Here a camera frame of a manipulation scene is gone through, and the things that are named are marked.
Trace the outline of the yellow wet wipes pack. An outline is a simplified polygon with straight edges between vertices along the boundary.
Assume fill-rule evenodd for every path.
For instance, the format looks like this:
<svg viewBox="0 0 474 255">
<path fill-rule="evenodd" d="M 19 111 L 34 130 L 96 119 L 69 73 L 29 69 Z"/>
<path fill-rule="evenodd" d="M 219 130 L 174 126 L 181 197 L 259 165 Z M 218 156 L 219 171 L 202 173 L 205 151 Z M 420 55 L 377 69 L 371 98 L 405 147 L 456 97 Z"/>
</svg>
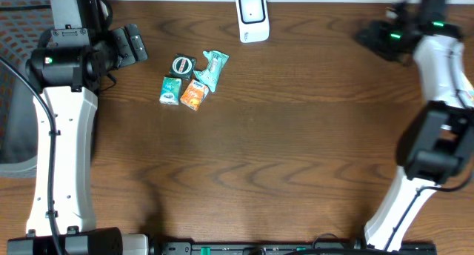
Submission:
<svg viewBox="0 0 474 255">
<path fill-rule="evenodd" d="M 467 100 L 467 105 L 473 107 L 473 86 L 464 73 L 461 75 L 461 87 L 464 92 L 464 98 Z"/>
</svg>

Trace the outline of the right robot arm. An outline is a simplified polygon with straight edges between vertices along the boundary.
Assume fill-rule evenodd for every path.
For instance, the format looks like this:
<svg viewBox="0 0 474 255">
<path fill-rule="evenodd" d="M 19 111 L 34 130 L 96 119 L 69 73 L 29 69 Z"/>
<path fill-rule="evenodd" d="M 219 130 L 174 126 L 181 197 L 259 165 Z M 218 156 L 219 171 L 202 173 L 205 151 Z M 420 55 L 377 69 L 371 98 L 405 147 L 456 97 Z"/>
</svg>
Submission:
<svg viewBox="0 0 474 255">
<path fill-rule="evenodd" d="M 418 212 L 447 188 L 473 154 L 473 86 L 464 74 L 461 28 L 446 21 L 448 0 L 421 0 L 410 13 L 410 0 L 388 9 L 389 21 L 374 20 L 355 35 L 362 46 L 389 62 L 411 55 L 420 75 L 425 105 L 403 132 L 395 151 L 395 177 L 374 216 L 365 224 L 354 249 L 380 254 L 435 253 L 431 245 L 404 244 Z"/>
</svg>

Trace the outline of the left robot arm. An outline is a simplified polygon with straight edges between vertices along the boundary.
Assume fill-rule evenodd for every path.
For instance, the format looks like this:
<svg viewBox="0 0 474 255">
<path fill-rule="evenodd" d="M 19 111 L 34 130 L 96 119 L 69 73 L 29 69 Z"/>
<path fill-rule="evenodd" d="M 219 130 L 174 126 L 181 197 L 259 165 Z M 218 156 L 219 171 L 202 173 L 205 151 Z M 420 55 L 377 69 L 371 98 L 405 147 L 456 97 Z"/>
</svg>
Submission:
<svg viewBox="0 0 474 255">
<path fill-rule="evenodd" d="M 112 29 L 107 0 L 50 0 L 53 27 L 18 74 L 38 125 L 36 188 L 22 238 L 9 254 L 132 254 L 155 250 L 144 234 L 97 228 L 90 191 L 101 79 L 147 59 L 138 27 Z"/>
</svg>

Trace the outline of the teal snack packet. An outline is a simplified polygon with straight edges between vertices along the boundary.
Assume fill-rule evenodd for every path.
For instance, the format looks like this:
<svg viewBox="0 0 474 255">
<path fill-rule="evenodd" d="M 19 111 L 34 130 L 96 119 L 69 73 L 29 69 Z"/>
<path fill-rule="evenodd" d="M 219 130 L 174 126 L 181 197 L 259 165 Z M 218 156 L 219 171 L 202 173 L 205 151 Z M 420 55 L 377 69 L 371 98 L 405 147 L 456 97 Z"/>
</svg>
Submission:
<svg viewBox="0 0 474 255">
<path fill-rule="evenodd" d="M 202 84 L 208 86 L 210 91 L 215 93 L 219 77 L 229 56 L 217 50 L 204 50 L 203 55 L 208 60 L 208 65 L 205 70 L 194 70 L 194 74 Z"/>
</svg>

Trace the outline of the orange small snack box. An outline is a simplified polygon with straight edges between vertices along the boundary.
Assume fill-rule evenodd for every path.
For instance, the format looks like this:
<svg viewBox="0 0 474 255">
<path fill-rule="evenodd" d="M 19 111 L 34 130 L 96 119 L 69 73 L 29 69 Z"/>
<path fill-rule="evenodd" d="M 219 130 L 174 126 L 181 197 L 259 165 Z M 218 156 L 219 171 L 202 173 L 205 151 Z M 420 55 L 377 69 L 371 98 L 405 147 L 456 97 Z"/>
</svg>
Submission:
<svg viewBox="0 0 474 255">
<path fill-rule="evenodd" d="M 201 103 L 207 97 L 209 91 L 210 89 L 208 86 L 194 79 L 188 84 L 186 90 L 183 92 L 180 102 L 193 110 L 198 110 Z"/>
</svg>

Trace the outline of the teal white small box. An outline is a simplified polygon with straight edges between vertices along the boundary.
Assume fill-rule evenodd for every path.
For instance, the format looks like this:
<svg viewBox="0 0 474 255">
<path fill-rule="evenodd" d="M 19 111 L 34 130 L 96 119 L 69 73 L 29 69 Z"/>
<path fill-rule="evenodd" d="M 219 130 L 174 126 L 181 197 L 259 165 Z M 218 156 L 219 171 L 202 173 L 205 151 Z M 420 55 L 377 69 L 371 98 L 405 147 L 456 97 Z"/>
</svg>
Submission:
<svg viewBox="0 0 474 255">
<path fill-rule="evenodd" d="M 178 105 L 181 92 L 182 80 L 172 77 L 164 77 L 161 86 L 159 101 L 165 105 Z"/>
</svg>

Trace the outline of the dark green round-label packet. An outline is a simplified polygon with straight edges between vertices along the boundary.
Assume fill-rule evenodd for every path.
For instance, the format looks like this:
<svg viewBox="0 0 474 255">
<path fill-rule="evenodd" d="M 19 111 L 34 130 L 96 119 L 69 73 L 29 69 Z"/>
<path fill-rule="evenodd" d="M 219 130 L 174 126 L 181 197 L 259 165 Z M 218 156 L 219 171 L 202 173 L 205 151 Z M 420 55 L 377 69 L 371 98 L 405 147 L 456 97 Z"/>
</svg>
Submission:
<svg viewBox="0 0 474 255">
<path fill-rule="evenodd" d="M 170 75 L 174 78 L 191 80 L 196 66 L 196 59 L 184 54 L 176 54 L 170 67 Z"/>
</svg>

